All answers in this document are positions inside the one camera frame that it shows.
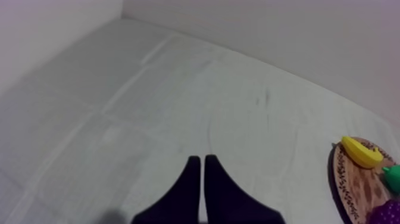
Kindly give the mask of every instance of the yellow banana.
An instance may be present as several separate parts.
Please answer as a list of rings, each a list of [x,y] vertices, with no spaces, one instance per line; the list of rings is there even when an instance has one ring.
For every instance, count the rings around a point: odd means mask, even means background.
[[[374,168],[383,160],[383,156],[377,148],[369,150],[351,137],[343,136],[342,144],[350,158],[363,168]]]

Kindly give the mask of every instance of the white floor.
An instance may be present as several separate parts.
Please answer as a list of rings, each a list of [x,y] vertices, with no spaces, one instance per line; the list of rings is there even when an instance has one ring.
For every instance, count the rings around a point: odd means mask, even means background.
[[[327,159],[342,135],[400,161],[400,129],[256,59],[113,22],[0,98],[0,223],[128,223],[189,155],[216,154],[287,223],[342,223]],[[206,220],[204,201],[201,220]]]

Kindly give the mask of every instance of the toy fruit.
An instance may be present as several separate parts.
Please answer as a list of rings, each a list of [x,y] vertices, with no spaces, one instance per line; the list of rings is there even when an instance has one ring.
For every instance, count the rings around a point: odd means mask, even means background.
[[[342,144],[350,158],[363,168],[374,168],[383,160],[383,156],[377,148],[369,150],[351,137],[343,136]]]
[[[400,194],[400,166],[384,167],[382,170],[390,189],[393,193]]]
[[[368,224],[400,224],[400,202],[389,200],[384,205],[376,207]]]

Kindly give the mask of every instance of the purple grape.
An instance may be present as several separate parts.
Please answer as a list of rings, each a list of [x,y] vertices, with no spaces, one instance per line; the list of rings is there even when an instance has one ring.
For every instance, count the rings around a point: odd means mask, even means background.
[[[372,211],[369,224],[400,224],[400,201],[389,200],[376,207]]]

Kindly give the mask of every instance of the round wooden board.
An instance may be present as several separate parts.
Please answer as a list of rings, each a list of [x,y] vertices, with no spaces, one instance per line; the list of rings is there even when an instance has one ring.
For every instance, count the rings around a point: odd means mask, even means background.
[[[377,167],[363,169],[347,156],[340,142],[334,148],[332,168],[339,198],[350,221],[364,224],[372,209],[394,197],[382,182],[382,167],[393,166],[396,163],[383,149],[372,142],[362,138],[354,139],[369,149],[378,147],[384,157]]]

